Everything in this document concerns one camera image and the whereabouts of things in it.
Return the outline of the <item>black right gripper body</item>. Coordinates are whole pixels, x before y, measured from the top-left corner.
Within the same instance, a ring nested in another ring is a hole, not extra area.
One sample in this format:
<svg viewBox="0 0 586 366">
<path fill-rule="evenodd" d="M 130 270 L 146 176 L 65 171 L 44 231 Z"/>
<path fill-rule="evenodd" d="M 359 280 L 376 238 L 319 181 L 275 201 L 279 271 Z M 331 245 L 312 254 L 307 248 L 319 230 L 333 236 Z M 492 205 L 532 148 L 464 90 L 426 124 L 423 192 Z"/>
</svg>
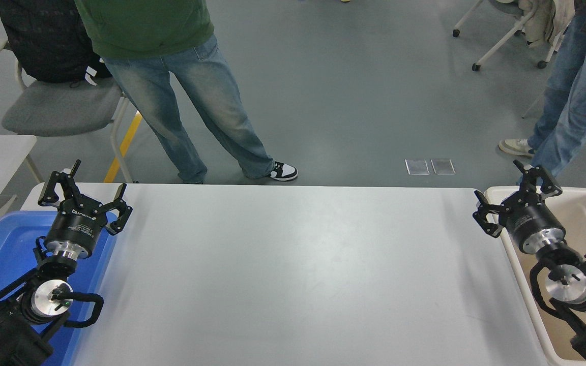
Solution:
<svg viewBox="0 0 586 366">
<path fill-rule="evenodd" d="M 500 224 L 519 250 L 539 250 L 565 240 L 566 229 L 544 202 L 510 197 L 502 206 L 510 211 L 500 214 Z"/>
</svg>

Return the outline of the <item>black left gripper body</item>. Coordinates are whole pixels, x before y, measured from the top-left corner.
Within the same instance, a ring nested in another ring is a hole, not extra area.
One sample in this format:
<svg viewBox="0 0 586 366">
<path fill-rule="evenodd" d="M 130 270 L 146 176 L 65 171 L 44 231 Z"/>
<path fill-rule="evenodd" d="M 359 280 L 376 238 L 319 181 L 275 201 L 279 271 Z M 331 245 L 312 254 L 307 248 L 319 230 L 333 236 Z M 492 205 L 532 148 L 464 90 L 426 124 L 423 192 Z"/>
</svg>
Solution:
<svg viewBox="0 0 586 366">
<path fill-rule="evenodd" d="M 55 251 L 59 246 L 73 244 L 77 253 L 92 253 L 100 233 L 107 224 L 107 216 L 100 210 L 102 202 L 84 198 L 83 202 L 68 199 L 61 202 L 44 246 Z"/>
</svg>

